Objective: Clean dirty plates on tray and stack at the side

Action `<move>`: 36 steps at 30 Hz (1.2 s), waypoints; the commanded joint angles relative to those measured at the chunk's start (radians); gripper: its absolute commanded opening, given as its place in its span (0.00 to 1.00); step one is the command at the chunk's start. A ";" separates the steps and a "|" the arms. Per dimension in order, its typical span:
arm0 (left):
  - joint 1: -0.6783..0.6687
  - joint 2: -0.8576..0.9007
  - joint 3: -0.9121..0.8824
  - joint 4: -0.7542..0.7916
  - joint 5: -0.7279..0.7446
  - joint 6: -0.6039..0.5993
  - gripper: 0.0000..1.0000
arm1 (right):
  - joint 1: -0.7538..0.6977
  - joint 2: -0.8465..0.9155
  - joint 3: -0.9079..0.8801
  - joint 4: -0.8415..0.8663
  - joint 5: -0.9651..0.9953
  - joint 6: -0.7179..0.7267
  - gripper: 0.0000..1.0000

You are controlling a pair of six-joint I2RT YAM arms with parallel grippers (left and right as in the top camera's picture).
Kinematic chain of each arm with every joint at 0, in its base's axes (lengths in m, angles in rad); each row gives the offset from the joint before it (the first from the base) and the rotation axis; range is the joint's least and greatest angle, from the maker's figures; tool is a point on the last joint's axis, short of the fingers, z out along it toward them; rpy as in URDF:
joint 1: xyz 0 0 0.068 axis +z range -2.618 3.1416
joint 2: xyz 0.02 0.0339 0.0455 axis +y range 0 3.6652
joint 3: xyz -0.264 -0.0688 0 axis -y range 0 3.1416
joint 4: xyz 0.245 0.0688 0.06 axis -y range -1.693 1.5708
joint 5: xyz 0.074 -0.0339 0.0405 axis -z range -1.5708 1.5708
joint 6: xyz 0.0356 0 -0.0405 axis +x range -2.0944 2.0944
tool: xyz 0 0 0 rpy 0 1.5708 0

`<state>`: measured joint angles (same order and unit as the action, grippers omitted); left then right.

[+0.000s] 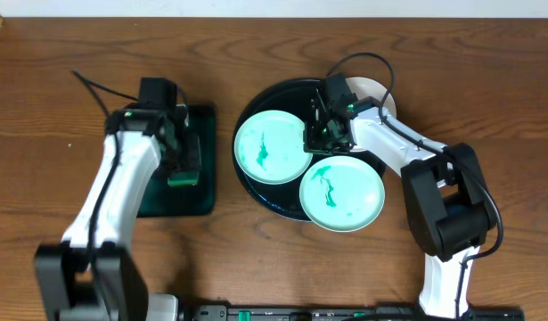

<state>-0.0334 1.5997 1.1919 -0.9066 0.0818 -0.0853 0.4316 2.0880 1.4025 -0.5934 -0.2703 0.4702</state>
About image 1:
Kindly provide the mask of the pink white plate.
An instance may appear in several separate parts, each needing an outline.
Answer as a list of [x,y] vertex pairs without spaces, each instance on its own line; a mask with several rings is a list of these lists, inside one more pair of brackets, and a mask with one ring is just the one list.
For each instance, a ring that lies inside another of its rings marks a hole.
[[[346,78],[346,82],[358,100],[368,98],[369,96],[380,100],[387,90],[381,83],[371,78],[350,77]],[[397,116],[397,107],[392,94],[387,96],[384,106],[393,117]]]

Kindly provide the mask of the green sponge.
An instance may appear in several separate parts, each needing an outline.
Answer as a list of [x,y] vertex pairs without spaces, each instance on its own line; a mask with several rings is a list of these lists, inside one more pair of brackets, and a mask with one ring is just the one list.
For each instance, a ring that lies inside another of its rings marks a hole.
[[197,185],[200,179],[199,171],[187,171],[173,173],[167,180],[171,187]]

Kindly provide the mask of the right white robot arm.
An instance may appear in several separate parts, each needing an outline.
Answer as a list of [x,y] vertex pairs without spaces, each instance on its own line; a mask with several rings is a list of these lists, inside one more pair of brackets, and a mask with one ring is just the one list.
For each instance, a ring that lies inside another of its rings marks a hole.
[[321,155],[367,151],[401,178],[410,231],[425,252],[419,305],[427,317],[470,316],[465,299],[470,266],[503,241],[503,220],[478,158],[467,144],[449,146],[417,133],[385,106],[360,98],[353,81],[323,78],[311,102],[305,149]]

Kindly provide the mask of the mint green plate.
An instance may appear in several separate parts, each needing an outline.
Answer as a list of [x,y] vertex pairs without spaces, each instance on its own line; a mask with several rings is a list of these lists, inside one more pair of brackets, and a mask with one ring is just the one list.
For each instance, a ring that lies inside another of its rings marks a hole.
[[381,213],[385,188],[368,163],[350,156],[319,160],[303,176],[299,200],[307,217],[332,232],[370,225]]
[[235,163],[259,183],[289,183],[303,174],[313,159],[304,150],[304,130],[304,121],[289,112],[258,112],[242,123],[234,137]]

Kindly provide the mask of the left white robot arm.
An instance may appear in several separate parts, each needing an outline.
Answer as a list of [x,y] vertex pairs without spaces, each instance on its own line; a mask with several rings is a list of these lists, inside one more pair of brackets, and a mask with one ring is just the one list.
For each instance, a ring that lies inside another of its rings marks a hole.
[[107,112],[102,162],[81,211],[59,243],[35,254],[47,319],[179,318],[176,296],[148,291],[130,244],[151,180],[200,180],[200,141],[188,125],[184,91],[166,78],[142,78],[129,105]]

